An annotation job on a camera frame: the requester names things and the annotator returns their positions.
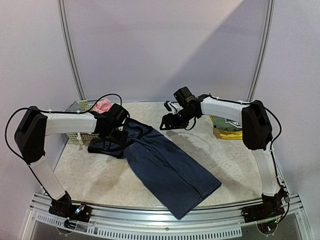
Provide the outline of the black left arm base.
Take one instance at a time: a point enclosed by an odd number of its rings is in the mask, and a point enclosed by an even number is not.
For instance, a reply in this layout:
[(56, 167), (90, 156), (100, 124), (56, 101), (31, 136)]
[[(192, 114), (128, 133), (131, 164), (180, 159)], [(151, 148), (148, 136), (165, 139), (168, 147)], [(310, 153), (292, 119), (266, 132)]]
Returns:
[(48, 212), (52, 215), (88, 223), (93, 208), (84, 202), (74, 203), (67, 191), (58, 200), (52, 199)]

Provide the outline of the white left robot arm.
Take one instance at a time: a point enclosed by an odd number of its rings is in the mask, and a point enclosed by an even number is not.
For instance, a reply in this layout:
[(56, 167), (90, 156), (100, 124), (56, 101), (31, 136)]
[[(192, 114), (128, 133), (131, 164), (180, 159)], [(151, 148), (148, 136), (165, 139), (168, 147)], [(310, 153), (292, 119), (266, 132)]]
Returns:
[(103, 113), (51, 111), (36, 106), (22, 110), (25, 113), (14, 133), (20, 155), (48, 196), (56, 201), (55, 209), (63, 217), (70, 217), (75, 211), (74, 205), (63, 198), (67, 193), (48, 161), (47, 139), (69, 133), (97, 134), (102, 140), (122, 146), (126, 144), (128, 133), (121, 127), (130, 114), (116, 103)]

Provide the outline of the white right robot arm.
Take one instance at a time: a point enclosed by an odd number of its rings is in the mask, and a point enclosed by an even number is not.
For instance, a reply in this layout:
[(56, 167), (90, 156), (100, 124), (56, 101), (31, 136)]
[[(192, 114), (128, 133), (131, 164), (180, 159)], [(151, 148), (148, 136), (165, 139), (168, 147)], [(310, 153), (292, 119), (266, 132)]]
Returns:
[(161, 120), (161, 130), (186, 129), (190, 120), (214, 116), (237, 122), (242, 127), (243, 144), (251, 150), (259, 170), (264, 197), (286, 197), (277, 172), (272, 144), (272, 125), (267, 109), (259, 100), (234, 101), (203, 94), (190, 95), (176, 102), (166, 101), (168, 114)]

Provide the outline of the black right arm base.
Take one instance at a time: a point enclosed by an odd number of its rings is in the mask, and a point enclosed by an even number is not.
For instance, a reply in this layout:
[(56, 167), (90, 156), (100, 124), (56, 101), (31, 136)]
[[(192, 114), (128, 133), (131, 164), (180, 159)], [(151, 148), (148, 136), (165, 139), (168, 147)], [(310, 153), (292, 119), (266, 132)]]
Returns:
[(290, 209), (289, 192), (283, 187), (273, 196), (261, 195), (262, 203), (241, 208), (245, 223), (267, 220), (279, 216), (275, 224), (281, 222)]

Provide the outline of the beige perforated laundry basket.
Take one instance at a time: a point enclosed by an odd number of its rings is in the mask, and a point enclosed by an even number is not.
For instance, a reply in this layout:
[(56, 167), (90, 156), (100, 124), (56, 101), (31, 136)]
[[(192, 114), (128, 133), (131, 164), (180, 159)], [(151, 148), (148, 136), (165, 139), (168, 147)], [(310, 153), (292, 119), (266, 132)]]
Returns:
[[(87, 100), (80, 100), (78, 103), (82, 107), (81, 112), (85, 112), (92, 107)], [(66, 133), (69, 139), (79, 142), (80, 145), (82, 145), (84, 141), (98, 139), (99, 134), (94, 133), (93, 120), (89, 120), (88, 115), (85, 114), (80, 114), (79, 116), (81, 116), (81, 119), (77, 118), (73, 121), (75, 126), (72, 126)]]

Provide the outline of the pink garment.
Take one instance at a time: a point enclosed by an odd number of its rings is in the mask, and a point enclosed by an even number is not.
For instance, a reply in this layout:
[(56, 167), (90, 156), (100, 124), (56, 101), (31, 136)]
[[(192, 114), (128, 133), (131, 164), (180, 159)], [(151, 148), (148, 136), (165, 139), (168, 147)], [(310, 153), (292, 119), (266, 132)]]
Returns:
[(108, 112), (111, 107), (112, 102), (108, 98), (102, 98), (94, 105), (92, 110), (99, 114), (103, 114), (104, 112)]

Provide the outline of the grey garment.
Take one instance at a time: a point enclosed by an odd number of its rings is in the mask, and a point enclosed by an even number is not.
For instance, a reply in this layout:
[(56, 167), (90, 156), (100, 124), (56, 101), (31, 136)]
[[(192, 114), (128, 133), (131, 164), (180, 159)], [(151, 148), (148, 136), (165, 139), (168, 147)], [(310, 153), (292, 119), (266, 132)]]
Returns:
[(66, 112), (81, 112), (83, 109), (81, 105), (75, 100), (71, 105), (67, 107)]

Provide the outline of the green printed folded t-shirt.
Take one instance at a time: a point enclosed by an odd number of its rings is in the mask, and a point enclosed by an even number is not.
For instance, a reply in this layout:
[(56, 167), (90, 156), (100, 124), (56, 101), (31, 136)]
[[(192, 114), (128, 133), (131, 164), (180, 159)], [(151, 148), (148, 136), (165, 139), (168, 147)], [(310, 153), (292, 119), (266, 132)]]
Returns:
[(240, 132), (242, 131), (242, 125), (237, 122), (227, 118), (210, 116), (213, 127), (217, 130), (227, 131), (227, 132)]

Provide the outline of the yellow folded t-shirt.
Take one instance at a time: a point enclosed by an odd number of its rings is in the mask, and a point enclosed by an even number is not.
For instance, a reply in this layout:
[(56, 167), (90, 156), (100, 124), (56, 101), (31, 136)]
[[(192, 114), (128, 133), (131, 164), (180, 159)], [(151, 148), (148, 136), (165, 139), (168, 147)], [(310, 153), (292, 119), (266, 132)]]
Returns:
[(242, 131), (228, 132), (228, 131), (218, 130), (218, 129), (213, 127), (213, 135), (217, 139), (242, 140), (242, 138), (243, 138), (243, 128), (242, 128)]

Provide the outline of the aluminium front rail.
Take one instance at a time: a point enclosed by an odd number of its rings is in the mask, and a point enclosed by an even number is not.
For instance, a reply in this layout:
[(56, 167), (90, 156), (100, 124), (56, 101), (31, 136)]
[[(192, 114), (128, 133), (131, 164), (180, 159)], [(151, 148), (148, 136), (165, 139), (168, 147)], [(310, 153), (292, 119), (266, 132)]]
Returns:
[(35, 194), (28, 212), (24, 240), (311, 240), (310, 229), (300, 197), (293, 194), (288, 214), (278, 225), (246, 222), (244, 207), (259, 199), (218, 206), (197, 207), (177, 220), (163, 207), (120, 208), (95, 205), (89, 222), (64, 227), (65, 219), (49, 213), (50, 199)]

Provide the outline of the left aluminium frame post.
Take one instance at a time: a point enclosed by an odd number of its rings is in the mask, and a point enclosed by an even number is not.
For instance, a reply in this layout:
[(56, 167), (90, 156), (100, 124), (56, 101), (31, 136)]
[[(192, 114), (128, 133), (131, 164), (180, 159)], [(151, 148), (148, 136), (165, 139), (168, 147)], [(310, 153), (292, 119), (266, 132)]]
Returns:
[(59, 11), (62, 35), (65, 43), (65, 49), (66, 49), (71, 73), (73, 76), (73, 80), (75, 83), (75, 87), (76, 87), (79, 99), (85, 100), (86, 99), (85, 91), (81, 82), (81, 78), (80, 78), (80, 74), (78, 71), (78, 66), (77, 66), (76, 58), (74, 54), (74, 49), (72, 45), (72, 40), (70, 36), (69, 24), (67, 20), (66, 3), (64, 0), (57, 0), (57, 6)]

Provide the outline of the aluminium frame post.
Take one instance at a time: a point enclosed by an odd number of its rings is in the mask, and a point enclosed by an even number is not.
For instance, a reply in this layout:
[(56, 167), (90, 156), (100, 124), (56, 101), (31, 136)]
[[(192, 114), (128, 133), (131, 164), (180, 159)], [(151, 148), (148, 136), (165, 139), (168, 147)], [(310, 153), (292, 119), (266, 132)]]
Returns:
[(261, 70), (263, 67), (263, 62), (265, 59), (266, 51), (267, 51), (267, 46), (268, 46), (268, 41), (270, 37), (270, 31), (271, 31), (271, 26), (272, 26), (272, 21), (273, 21), (273, 13), (274, 13), (274, 7), (275, 7), (275, 1), (274, 0), (268, 0), (267, 1), (267, 8), (266, 8), (266, 14), (265, 14), (265, 19), (264, 19), (264, 25), (263, 25), (263, 31), (261, 35), (261, 43), (259, 46), (259, 51), (258, 51), (258, 58), (257, 62), (255, 65), (255, 70), (253, 74), (253, 79), (248, 91), (247, 95), (247, 101), (252, 101), (256, 92), (256, 88), (258, 85), (259, 77), (261, 74)]
[(85, 91), (81, 82), (81, 78), (80, 78), (80, 74), (78, 71), (78, 66), (77, 66), (76, 58), (74, 54), (74, 49), (72, 45), (72, 40), (70, 36), (69, 24), (67, 20), (66, 3), (64, 0), (57, 0), (57, 6), (59, 11), (62, 35), (65, 43), (65, 49), (66, 49), (71, 73), (73, 76), (73, 80), (75, 83), (75, 87), (76, 87), (79, 99), (85, 100), (86, 99)]

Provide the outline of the right aluminium frame post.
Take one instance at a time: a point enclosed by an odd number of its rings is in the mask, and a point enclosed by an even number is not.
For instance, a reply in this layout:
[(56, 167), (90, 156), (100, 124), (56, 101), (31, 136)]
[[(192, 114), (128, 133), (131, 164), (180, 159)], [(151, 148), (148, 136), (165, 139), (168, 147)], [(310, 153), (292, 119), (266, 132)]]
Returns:
[(271, 26), (272, 26), (272, 21), (273, 21), (273, 13), (274, 13), (274, 7), (275, 7), (275, 1), (274, 0), (268, 0), (267, 1), (267, 8), (266, 8), (266, 14), (265, 14), (265, 19), (264, 19), (264, 25), (263, 25), (263, 31), (261, 35), (261, 43), (259, 46), (259, 51), (258, 51), (258, 58), (257, 62), (255, 65), (255, 70), (253, 74), (253, 79), (248, 91), (247, 95), (247, 101), (252, 101), (256, 92), (256, 88), (258, 85), (259, 77), (261, 74), (261, 70), (263, 67), (263, 62), (265, 59), (266, 51), (267, 51), (267, 46), (268, 46), (268, 41), (270, 37), (270, 31), (271, 31)]

